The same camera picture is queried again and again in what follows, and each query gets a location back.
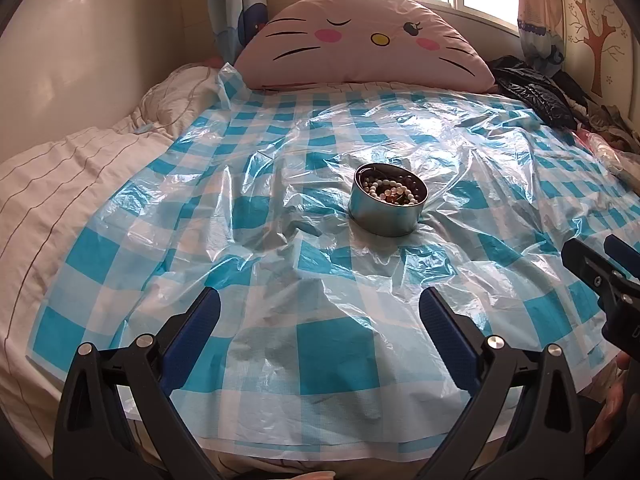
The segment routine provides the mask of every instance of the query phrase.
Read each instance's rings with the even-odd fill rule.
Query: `white bedsheet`
[[[88,218],[213,104],[216,72],[181,67],[112,128],[88,128],[0,164],[0,406],[42,457],[51,453],[62,392],[25,357],[42,298]]]

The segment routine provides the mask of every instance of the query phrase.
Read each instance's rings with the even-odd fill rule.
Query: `pile of clothes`
[[[549,79],[513,56],[494,60],[489,68],[502,94],[529,105],[552,128],[573,132],[640,195],[640,136],[617,107],[596,102],[562,70]]]

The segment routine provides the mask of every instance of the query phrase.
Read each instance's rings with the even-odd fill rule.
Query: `plastic sheet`
[[[612,148],[599,134],[584,130],[582,136],[607,171],[640,194],[640,155]]]
[[[231,67],[219,78],[220,101],[80,233],[33,327],[41,366],[63,378],[81,341],[155,333],[210,285],[220,322],[172,394],[203,446],[416,460],[468,400],[420,323],[425,287],[512,346],[561,344],[577,388],[612,357],[596,297],[559,249],[577,236],[602,251],[612,232],[633,244],[640,204],[571,137],[500,96],[263,94]],[[366,162],[427,184],[412,234],[377,237],[348,217]]]

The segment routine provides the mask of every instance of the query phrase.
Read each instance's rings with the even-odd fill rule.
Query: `cat face pillow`
[[[236,69],[252,89],[379,81],[482,93],[494,84],[471,45],[411,0],[302,0],[265,25]]]

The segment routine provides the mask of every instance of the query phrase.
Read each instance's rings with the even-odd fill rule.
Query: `metal bolt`
[[[146,348],[151,346],[154,342],[154,337],[149,334],[143,334],[136,339],[136,345],[140,348]]]
[[[78,353],[80,355],[87,355],[90,354],[92,350],[92,346],[91,343],[82,343],[79,347],[78,347]]]
[[[562,355],[562,349],[558,345],[549,345],[546,349],[553,357],[560,357]]]
[[[504,346],[504,339],[502,339],[498,335],[491,335],[487,338],[486,341],[488,345],[495,350],[499,350]]]

